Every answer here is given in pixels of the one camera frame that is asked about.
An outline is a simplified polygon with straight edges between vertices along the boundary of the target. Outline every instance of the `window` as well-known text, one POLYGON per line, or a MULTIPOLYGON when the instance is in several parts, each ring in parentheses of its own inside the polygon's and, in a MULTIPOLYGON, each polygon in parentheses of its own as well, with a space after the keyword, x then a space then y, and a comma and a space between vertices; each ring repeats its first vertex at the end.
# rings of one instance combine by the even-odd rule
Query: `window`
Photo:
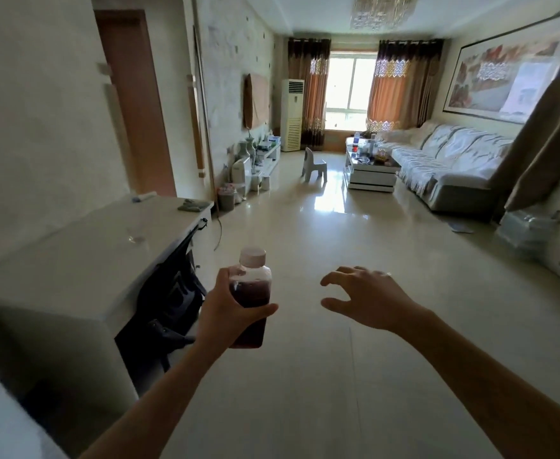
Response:
POLYGON ((364 131, 376 53, 331 53, 325 128, 364 131))

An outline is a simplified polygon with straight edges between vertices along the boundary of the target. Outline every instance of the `window pane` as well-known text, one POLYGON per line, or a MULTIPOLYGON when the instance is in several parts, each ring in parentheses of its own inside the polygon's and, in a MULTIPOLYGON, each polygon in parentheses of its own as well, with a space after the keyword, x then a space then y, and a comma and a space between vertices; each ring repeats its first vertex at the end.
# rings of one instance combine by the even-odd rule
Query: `window pane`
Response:
POLYGON ((356 60, 350 109, 367 110, 367 106, 369 105, 369 93, 371 92, 371 82, 374 80, 374 69, 375 59, 359 58, 356 60))
POLYGON ((328 130, 367 130, 367 115, 363 113, 326 113, 324 128, 328 130))
POLYGON ((329 60, 326 107, 348 107, 353 64, 354 60, 351 58, 331 58, 329 60))

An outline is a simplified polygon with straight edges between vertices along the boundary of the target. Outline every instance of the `doorway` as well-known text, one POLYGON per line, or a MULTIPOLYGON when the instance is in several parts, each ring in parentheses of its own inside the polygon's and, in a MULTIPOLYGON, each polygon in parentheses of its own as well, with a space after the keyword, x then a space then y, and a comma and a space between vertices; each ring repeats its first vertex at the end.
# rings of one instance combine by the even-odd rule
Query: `doorway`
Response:
POLYGON ((144 11, 96 10, 95 19, 118 94, 137 190, 176 196, 144 11))

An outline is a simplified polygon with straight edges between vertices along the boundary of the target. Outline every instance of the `red bottle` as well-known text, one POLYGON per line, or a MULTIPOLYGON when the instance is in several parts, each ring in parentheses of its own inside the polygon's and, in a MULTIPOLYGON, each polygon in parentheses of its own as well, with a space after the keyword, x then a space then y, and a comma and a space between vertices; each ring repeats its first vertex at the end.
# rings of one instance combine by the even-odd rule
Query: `red bottle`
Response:
MULTIPOLYGON (((265 306, 271 295, 271 269, 265 266, 265 250, 248 246, 241 250, 239 268, 242 275, 231 277, 231 294, 244 308, 265 306)), ((261 347, 267 319, 250 325, 231 347, 261 347)))

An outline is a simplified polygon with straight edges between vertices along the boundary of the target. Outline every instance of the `white plastic stool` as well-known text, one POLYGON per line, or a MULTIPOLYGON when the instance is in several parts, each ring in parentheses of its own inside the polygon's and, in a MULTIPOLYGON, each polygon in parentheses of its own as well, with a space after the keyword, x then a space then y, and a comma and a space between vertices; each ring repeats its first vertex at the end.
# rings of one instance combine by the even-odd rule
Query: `white plastic stool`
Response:
POLYGON ((324 183, 326 183, 326 162, 320 161, 319 163, 314 163, 314 153, 306 147, 306 157, 303 160, 303 170, 301 171, 301 176, 305 176, 306 181, 309 182, 312 172, 314 171, 318 171, 319 177, 324 176, 324 183))

